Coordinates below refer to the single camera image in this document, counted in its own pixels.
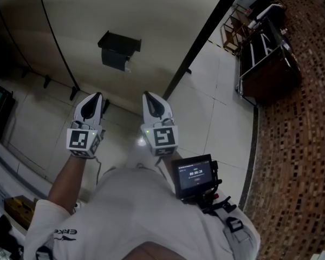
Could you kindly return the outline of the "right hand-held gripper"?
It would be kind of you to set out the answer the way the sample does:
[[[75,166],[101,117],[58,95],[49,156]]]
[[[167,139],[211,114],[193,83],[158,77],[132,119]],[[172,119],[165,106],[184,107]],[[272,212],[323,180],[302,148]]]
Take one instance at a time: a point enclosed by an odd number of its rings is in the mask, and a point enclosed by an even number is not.
[[[174,119],[167,119],[173,117],[170,104],[159,95],[145,91],[142,108],[145,124],[141,126],[141,131],[152,155],[173,155],[178,148],[178,126],[174,124]]]

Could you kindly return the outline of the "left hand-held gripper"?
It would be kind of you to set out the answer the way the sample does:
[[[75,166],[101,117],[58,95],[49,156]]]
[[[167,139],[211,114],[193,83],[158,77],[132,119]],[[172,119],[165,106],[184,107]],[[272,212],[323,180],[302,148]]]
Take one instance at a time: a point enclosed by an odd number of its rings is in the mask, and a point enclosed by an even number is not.
[[[103,139],[100,125],[102,94],[88,95],[75,108],[74,120],[67,129],[66,149],[75,157],[93,159]]]

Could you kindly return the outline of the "person's right forearm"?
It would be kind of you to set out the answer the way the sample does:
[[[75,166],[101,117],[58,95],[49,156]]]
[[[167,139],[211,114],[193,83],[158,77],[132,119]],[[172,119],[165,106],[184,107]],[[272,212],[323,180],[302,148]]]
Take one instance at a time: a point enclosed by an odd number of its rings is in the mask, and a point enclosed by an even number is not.
[[[164,165],[165,165],[168,173],[172,173],[173,172],[172,161],[180,160],[180,159],[182,159],[182,157],[178,153],[178,151],[176,151],[171,155],[166,155],[166,156],[161,157],[161,159],[164,162]]]

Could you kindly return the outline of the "person's left forearm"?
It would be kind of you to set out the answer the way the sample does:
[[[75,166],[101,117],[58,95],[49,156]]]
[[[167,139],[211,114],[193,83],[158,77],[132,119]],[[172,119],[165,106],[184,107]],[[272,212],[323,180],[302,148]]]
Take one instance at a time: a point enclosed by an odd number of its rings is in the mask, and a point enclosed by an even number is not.
[[[79,197],[86,158],[70,155],[57,175],[48,194],[48,200],[72,214]]]

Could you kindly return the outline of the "black chest monitor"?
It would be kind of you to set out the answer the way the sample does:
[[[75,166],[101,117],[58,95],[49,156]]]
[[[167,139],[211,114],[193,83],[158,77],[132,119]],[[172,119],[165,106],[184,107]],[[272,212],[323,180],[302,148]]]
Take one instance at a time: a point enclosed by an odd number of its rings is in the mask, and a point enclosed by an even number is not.
[[[206,191],[215,192],[222,180],[218,178],[218,164],[210,154],[173,160],[175,194],[180,200],[199,197]]]

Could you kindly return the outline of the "white metal shelving rack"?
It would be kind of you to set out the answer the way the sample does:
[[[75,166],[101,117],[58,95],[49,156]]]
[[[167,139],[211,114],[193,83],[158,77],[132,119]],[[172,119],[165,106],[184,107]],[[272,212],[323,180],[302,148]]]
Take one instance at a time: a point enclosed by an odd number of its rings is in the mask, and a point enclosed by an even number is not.
[[[4,200],[25,196],[32,202],[35,199],[46,199],[51,183],[25,166],[0,143],[0,217],[6,216],[12,229],[9,234],[23,245],[26,229],[19,225],[4,209]]]

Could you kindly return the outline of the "person's white shirt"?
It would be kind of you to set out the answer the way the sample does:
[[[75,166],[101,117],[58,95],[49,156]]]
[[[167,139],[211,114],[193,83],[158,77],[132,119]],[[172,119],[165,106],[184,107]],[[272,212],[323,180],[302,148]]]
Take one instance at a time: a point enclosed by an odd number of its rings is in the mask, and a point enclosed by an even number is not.
[[[39,200],[25,237],[24,260],[123,260],[151,242],[185,260],[256,260],[260,236],[240,210],[243,229],[179,201],[168,182],[145,168],[107,172],[74,214]]]

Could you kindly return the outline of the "small wooden trolley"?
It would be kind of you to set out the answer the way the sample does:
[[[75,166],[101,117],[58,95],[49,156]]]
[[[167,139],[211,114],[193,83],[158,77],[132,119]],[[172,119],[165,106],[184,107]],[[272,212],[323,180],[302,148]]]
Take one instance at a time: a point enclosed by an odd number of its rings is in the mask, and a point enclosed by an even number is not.
[[[250,21],[246,15],[245,8],[236,5],[225,23],[220,27],[223,48],[236,54],[241,44],[252,34],[249,28]]]

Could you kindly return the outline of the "yellow cardboard box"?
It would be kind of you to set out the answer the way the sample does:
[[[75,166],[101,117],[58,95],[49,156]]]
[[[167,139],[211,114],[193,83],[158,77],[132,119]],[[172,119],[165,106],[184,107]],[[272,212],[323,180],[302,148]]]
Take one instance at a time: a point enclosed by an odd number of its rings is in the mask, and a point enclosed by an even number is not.
[[[30,200],[21,195],[4,199],[4,210],[16,221],[22,228],[28,229],[34,212],[37,199]]]

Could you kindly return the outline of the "black wall-mounted paper holder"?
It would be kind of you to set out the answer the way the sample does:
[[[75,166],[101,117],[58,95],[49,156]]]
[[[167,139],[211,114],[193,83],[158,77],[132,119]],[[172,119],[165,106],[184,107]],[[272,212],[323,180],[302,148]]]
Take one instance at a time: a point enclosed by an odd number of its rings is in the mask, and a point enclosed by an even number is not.
[[[107,31],[97,45],[101,49],[103,65],[130,73],[128,62],[135,52],[140,52],[141,40]]]

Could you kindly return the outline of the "black monitor mount rig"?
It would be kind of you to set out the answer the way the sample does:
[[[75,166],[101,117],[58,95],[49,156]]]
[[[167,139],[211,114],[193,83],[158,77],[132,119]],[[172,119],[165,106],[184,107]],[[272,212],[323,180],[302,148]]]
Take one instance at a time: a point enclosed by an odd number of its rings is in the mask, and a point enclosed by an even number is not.
[[[181,200],[185,204],[194,204],[197,205],[201,211],[205,214],[211,214],[218,209],[224,209],[226,212],[230,213],[236,209],[236,205],[230,204],[230,196],[226,197],[224,200],[217,202],[219,199],[219,194],[217,193],[218,188],[215,192],[211,190],[206,191],[203,195],[199,197],[192,197]]]

